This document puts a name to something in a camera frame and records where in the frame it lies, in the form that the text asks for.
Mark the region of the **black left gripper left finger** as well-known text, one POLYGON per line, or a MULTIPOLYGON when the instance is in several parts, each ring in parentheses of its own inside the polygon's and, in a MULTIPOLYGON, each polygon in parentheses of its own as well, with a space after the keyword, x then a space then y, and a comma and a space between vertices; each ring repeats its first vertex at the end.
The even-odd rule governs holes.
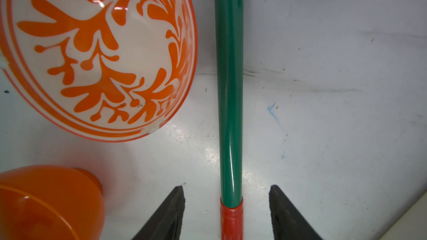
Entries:
POLYGON ((185 197, 182 186, 176 186, 133 240, 179 240, 185 197))

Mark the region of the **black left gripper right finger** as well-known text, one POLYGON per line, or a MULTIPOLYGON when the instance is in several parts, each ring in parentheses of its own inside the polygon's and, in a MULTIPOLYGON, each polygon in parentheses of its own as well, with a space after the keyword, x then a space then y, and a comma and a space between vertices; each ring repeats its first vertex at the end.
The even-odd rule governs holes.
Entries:
POLYGON ((322 240, 277 185, 271 186, 269 206, 275 240, 322 240))

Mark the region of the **cream plastic storage tray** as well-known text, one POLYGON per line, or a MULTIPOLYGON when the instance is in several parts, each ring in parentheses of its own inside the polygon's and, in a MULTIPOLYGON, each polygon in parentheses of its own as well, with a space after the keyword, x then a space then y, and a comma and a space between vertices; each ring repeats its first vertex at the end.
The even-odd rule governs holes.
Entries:
POLYGON ((427 240, 427 192, 419 197, 380 240, 427 240))

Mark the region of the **green hoe red handle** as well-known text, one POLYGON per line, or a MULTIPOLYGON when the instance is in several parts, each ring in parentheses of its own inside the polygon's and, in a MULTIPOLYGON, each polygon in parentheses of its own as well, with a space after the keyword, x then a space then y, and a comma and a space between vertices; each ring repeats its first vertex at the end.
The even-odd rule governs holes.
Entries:
POLYGON ((223 240, 244 237, 242 110, 244 0, 215 0, 223 240))

